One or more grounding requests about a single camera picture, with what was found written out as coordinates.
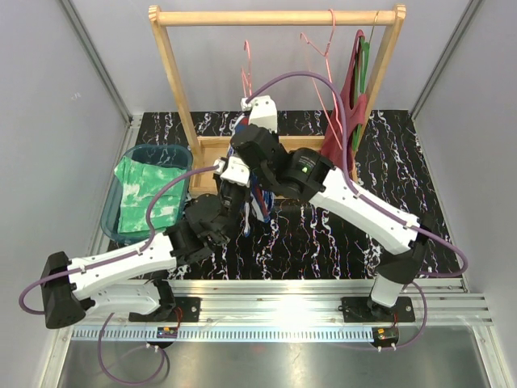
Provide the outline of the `blue patterned trousers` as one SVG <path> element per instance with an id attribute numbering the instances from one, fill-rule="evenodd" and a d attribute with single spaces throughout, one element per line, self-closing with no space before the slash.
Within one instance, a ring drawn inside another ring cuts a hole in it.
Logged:
<path id="1" fill-rule="evenodd" d="M 231 128 L 232 135 L 241 132 L 249 121 L 249 115 L 242 113 L 235 121 L 234 126 Z M 235 151 L 230 146 L 227 156 L 234 156 Z M 275 202 L 275 194 L 262 190 L 259 187 L 257 177 L 254 173 L 250 173 L 250 199 L 246 200 L 244 204 L 244 235 L 248 237 L 251 232 L 250 218 L 253 216 L 256 220 L 262 223 L 269 223 L 271 221 L 271 211 Z"/>

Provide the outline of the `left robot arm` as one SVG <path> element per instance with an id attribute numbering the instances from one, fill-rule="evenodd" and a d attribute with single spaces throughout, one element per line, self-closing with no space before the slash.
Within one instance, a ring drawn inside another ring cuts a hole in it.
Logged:
<path id="1" fill-rule="evenodd" d="M 171 318 L 176 303 L 161 272 L 198 263 L 227 244 L 249 197 L 248 183 L 219 179 L 216 195 L 198 196 L 180 221 L 144 242 L 75 259 L 51 254 L 40 286 L 45 326 L 72 326 L 101 310 L 145 321 Z"/>

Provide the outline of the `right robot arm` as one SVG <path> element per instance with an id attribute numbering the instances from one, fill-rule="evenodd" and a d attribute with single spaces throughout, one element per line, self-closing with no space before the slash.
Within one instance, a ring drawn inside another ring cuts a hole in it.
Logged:
<path id="1" fill-rule="evenodd" d="M 259 187 L 327 210 L 381 244 L 385 254 L 360 310 L 375 322 L 394 320 L 397 299 L 417 276 L 426 250 L 428 238 L 418 232 L 418 217 L 346 179 L 316 150 L 287 151 L 275 134 L 254 124 L 234 134 L 230 145 Z"/>

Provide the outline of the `green tie-dye trousers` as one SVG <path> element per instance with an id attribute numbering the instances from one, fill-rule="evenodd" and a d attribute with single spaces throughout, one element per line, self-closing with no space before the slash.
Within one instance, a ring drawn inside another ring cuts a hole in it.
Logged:
<path id="1" fill-rule="evenodd" d="M 170 181 L 186 172 L 177 167 L 154 166 L 122 157 L 115 176 L 122 185 L 118 232 L 120 234 L 147 233 L 145 215 L 154 196 Z M 151 211 L 151 222 L 157 230 L 175 223 L 181 212 L 185 181 L 178 182 L 163 194 Z"/>

